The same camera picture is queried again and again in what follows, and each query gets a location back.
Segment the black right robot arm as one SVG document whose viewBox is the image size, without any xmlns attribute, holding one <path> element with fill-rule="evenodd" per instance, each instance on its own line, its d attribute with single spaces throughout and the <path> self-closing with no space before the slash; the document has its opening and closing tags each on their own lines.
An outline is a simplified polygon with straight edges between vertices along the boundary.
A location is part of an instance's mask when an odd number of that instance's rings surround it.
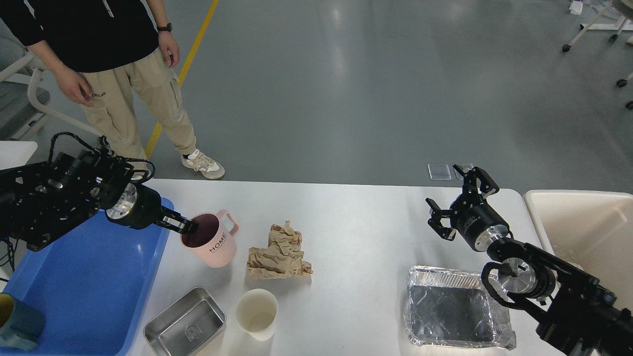
<svg viewBox="0 0 633 356">
<path fill-rule="evenodd" d="M 427 198 L 429 226 L 442 238 L 465 239 L 475 252 L 485 252 L 481 281 L 501 306 L 528 313 L 536 333 L 567 356 L 630 356 L 632 313 L 617 309 L 616 295 L 590 273 L 515 237 L 509 224 L 487 198 L 499 191 L 488 172 L 454 164 L 462 192 L 448 209 Z"/>
</svg>

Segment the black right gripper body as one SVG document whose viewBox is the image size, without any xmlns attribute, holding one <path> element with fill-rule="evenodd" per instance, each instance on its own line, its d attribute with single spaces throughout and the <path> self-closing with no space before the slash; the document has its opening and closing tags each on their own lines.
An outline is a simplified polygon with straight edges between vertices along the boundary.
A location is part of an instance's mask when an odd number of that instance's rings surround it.
<svg viewBox="0 0 633 356">
<path fill-rule="evenodd" d="M 450 205 L 450 225 L 475 252 L 486 252 L 497 240 L 509 236 L 508 223 L 482 198 L 464 192 Z"/>
</svg>

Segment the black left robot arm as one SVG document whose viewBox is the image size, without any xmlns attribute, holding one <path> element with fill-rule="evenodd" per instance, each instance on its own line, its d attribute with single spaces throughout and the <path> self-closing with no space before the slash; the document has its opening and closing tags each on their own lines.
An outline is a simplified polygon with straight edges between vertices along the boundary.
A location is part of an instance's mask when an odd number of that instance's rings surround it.
<svg viewBox="0 0 633 356">
<path fill-rule="evenodd" d="M 163 206 L 160 194 L 145 185 L 154 177 L 153 163 L 66 135 L 85 148 L 79 156 L 54 156 L 54 135 L 47 160 L 2 170 L 2 237 L 25 241 L 38 252 L 99 211 L 109 222 L 135 230 L 152 224 L 181 234 L 198 230 L 199 223 Z"/>
</svg>

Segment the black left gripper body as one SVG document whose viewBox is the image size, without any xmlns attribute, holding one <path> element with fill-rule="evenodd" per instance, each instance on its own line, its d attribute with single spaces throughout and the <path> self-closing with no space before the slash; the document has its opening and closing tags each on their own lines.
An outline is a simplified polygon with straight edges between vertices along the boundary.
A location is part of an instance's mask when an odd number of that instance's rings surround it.
<svg viewBox="0 0 633 356">
<path fill-rule="evenodd" d="M 105 211 L 111 223 L 140 230 L 161 221 L 161 196 L 157 191 L 129 183 L 113 207 Z"/>
</svg>

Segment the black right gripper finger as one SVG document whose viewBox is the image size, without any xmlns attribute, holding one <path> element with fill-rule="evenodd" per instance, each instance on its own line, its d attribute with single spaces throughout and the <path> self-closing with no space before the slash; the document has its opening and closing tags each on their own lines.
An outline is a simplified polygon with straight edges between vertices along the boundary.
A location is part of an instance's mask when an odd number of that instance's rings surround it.
<svg viewBox="0 0 633 356">
<path fill-rule="evenodd" d="M 490 177 L 487 171 L 474 166 L 467 170 L 461 165 L 453 164 L 452 168 L 462 177 L 462 193 L 478 194 L 483 200 L 497 194 L 499 185 Z"/>
<path fill-rule="evenodd" d="M 428 225 L 441 239 L 454 241 L 457 233 L 456 228 L 443 225 L 442 220 L 451 219 L 455 215 L 455 211 L 453 209 L 441 209 L 436 201 L 431 198 L 426 198 L 425 202 L 430 207 L 430 218 L 427 221 Z"/>
</svg>

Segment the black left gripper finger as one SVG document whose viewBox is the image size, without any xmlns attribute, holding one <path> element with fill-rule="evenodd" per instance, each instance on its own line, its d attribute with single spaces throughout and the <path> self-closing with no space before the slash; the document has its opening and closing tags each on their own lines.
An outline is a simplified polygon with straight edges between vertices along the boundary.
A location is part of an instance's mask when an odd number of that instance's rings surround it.
<svg viewBox="0 0 633 356">
<path fill-rule="evenodd" d="M 167 228 L 168 230 L 175 231 L 179 234 L 188 234 L 189 233 L 189 220 L 176 220 L 176 219 L 162 219 L 158 220 L 154 223 L 154 225 L 160 226 L 162 228 Z"/>
<path fill-rule="evenodd" d="M 172 231 L 197 231 L 199 223 L 188 220 L 176 211 L 169 208 L 161 208 L 163 217 L 161 218 L 161 227 Z"/>
</svg>

